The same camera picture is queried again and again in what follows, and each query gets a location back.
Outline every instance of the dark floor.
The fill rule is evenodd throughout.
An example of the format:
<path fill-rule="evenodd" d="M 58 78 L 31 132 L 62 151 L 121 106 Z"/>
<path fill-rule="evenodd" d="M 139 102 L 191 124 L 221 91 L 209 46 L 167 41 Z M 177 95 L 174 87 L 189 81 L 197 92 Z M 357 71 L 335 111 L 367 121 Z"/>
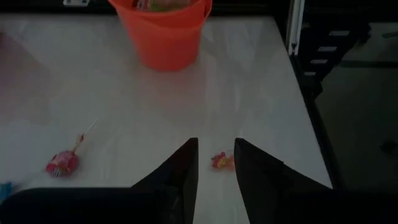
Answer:
<path fill-rule="evenodd" d="M 316 103 L 346 186 L 398 192 L 398 68 L 337 67 L 322 86 Z"/>

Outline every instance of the lollipop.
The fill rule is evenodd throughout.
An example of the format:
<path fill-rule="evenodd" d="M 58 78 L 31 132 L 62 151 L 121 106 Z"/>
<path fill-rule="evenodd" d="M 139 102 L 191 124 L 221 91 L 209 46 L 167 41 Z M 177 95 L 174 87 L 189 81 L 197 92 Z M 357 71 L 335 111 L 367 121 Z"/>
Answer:
<path fill-rule="evenodd" d="M 53 156 L 51 161 L 45 167 L 45 171 L 53 177 L 63 177 L 72 174 L 78 167 L 79 159 L 76 150 L 85 140 L 87 133 L 94 127 L 96 121 L 90 126 L 86 133 L 78 136 L 76 144 L 69 151 L 63 151 Z"/>

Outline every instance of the candy wrapper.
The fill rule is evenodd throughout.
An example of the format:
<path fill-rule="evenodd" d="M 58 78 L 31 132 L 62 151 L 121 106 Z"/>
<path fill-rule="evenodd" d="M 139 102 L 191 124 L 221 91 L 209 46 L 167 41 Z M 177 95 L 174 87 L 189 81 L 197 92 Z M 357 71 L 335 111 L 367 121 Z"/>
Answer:
<path fill-rule="evenodd" d="M 191 0 L 136 0 L 133 7 L 139 11 L 167 12 L 187 7 Z"/>
<path fill-rule="evenodd" d="M 211 158 L 211 166 L 216 170 L 235 170 L 233 151 L 225 151 Z"/>

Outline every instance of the candy in bucket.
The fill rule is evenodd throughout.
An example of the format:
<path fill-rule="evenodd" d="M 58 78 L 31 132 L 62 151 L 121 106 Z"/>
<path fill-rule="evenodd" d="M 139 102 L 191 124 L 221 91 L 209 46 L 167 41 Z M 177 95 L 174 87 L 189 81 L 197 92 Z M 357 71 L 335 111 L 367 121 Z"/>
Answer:
<path fill-rule="evenodd" d="M 138 11 L 167 12 L 187 7 L 192 0 L 135 0 L 133 7 Z"/>

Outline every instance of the orange bucket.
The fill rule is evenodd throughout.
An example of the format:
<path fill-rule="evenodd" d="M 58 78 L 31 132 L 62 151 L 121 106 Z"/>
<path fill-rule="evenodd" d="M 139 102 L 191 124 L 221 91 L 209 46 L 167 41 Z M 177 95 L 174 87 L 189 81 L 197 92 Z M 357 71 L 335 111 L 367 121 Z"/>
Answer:
<path fill-rule="evenodd" d="M 134 0 L 108 0 L 118 12 L 143 64 L 161 71 L 180 70 L 196 60 L 201 28 L 212 0 L 169 12 L 142 12 Z"/>

